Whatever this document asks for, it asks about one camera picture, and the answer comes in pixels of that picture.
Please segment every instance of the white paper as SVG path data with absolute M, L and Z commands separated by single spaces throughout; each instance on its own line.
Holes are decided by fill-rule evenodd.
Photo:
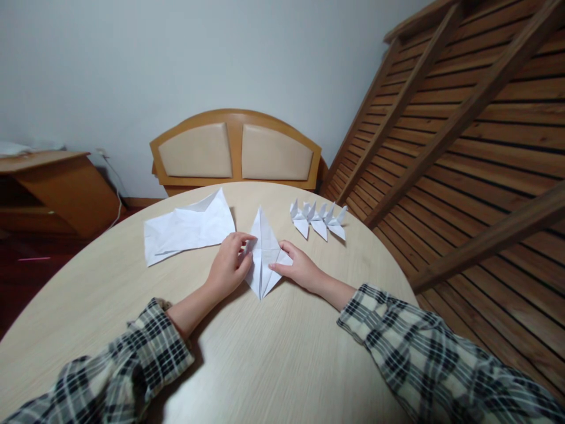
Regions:
M 334 233 L 340 239 L 345 241 L 345 230 L 341 226 L 341 223 L 343 222 L 343 218 L 345 217 L 345 212 L 347 212 L 347 206 L 343 207 L 343 209 L 341 210 L 341 212 L 340 212 L 340 214 L 337 218 L 335 218 L 333 216 L 334 215 L 334 207 L 335 207 L 335 202 L 331 206 L 327 215 L 324 217 L 324 222 L 325 222 L 325 225 L 328 227 L 328 229 L 332 233 Z
M 271 270 L 269 264 L 292 265 L 293 260 L 278 245 L 277 238 L 260 206 L 250 234 L 256 236 L 257 240 L 253 243 L 247 242 L 246 250 L 251 249 L 248 254 L 253 255 L 253 265 L 247 273 L 245 281 L 261 300 L 281 279 L 281 275 Z
M 308 222 L 312 225 L 312 228 L 316 233 L 322 236 L 322 239 L 328 241 L 328 228 L 325 226 L 324 216 L 326 203 L 320 208 L 320 212 L 316 212 L 316 202 L 308 214 Z
M 290 218 L 293 220 L 296 229 L 300 231 L 300 234 L 302 234 L 306 240 L 308 240 L 308 212 L 310 212 L 309 203 L 304 203 L 302 210 L 298 208 L 298 199 L 290 205 Z
M 154 265 L 183 250 L 220 244 L 235 231 L 224 190 L 145 221 L 145 261 Z

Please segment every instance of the wooden cabinet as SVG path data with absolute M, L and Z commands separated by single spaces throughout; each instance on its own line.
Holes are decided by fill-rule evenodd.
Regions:
M 0 159 L 0 228 L 94 237 L 119 200 L 86 152 L 46 151 Z

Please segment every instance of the round table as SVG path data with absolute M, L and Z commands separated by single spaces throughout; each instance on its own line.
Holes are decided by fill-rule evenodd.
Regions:
M 145 265 L 143 223 L 202 200 L 220 186 L 165 199 L 94 240 L 35 296 L 0 343 L 0 419 L 46 392 L 61 367 L 95 355 L 125 330 L 152 297 L 177 302 L 205 281 L 219 247 L 185 251 Z M 411 304 L 398 264 L 362 222 L 347 214 L 343 243 L 308 240 L 290 220 L 298 198 L 327 200 L 281 184 L 223 184 L 238 231 L 261 205 L 277 239 L 304 250 L 328 274 L 370 282 Z M 149 407 L 167 422 L 408 422 L 365 348 L 335 321 L 321 298 L 282 279 L 261 302 L 243 284 L 191 337 L 196 362 Z

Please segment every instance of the chair backrest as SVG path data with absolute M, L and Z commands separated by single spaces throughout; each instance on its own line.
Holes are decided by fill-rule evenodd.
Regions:
M 159 183 L 177 191 L 245 180 L 313 190 L 321 157 L 320 146 L 295 128 L 242 109 L 195 115 L 150 146 Z

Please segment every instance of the checkered shirt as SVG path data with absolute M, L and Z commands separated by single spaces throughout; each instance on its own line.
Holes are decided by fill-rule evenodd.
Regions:
M 24 404 L 9 423 L 131 423 L 194 361 L 165 314 L 170 303 L 152 299 L 128 330 L 98 356 L 61 370 L 51 390 Z
M 415 422 L 565 422 L 543 387 L 462 337 L 443 319 L 367 284 L 338 325 L 371 353 Z

